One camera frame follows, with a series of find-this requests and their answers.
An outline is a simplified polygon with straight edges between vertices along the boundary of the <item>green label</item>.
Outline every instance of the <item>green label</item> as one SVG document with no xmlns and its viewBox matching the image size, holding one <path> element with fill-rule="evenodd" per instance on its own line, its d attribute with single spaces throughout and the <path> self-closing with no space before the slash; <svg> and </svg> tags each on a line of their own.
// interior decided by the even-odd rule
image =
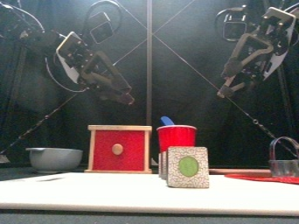
<svg viewBox="0 0 299 224">
<path fill-rule="evenodd" d="M 195 157 L 183 157 L 179 162 L 179 171 L 184 177 L 192 177 L 199 172 L 199 162 Z"/>
</svg>

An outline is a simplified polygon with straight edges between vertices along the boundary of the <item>rectangular block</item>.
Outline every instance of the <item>rectangular block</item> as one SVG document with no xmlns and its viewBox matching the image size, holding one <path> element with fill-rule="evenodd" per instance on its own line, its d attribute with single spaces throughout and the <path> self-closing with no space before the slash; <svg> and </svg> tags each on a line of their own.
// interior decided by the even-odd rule
<svg viewBox="0 0 299 224">
<path fill-rule="evenodd" d="M 209 187 L 209 163 L 205 147 L 169 147 L 167 185 L 180 188 Z"/>
<path fill-rule="evenodd" d="M 89 157 L 85 172 L 152 173 L 151 126 L 89 125 Z"/>
</svg>

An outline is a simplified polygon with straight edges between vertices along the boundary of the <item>red cup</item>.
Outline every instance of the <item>red cup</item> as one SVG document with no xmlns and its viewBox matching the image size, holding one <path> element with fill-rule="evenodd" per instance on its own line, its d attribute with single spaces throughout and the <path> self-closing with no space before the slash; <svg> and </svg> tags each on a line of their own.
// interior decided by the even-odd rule
<svg viewBox="0 0 299 224">
<path fill-rule="evenodd" d="M 169 125 L 156 129 L 160 152 L 171 146 L 195 146 L 196 128 L 188 125 Z"/>
</svg>

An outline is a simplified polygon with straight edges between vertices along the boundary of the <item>red box panel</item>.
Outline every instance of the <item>red box panel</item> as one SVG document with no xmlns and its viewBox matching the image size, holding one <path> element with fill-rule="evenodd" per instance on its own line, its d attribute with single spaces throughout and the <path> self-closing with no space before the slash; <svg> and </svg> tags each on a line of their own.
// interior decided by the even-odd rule
<svg viewBox="0 0 299 224">
<path fill-rule="evenodd" d="M 112 146 L 123 145 L 115 155 Z M 145 158 L 145 133 L 139 130 L 96 130 L 92 170 L 143 171 Z"/>
</svg>

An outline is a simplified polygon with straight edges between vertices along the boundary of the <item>wooden box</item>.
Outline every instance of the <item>wooden box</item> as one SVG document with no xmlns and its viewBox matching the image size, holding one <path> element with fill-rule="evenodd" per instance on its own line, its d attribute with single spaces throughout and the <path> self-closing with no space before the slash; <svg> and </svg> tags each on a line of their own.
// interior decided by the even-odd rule
<svg viewBox="0 0 299 224">
<path fill-rule="evenodd" d="M 89 125 L 88 130 L 91 139 L 85 172 L 152 173 L 151 126 Z"/>
</svg>

